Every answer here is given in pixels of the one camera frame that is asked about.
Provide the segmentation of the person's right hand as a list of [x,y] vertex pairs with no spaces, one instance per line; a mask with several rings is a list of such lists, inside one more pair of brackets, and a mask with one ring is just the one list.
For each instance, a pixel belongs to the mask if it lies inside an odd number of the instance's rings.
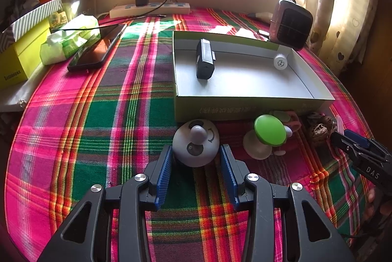
[[[369,190],[368,195],[367,195],[367,204],[366,204],[366,209],[364,213],[364,220],[369,220],[372,218],[375,214],[376,206],[375,206],[375,200],[377,196],[379,195],[380,190],[378,188],[372,188]],[[392,211],[392,204],[391,200],[388,202],[385,202],[380,206],[380,212],[382,215],[389,215]]]

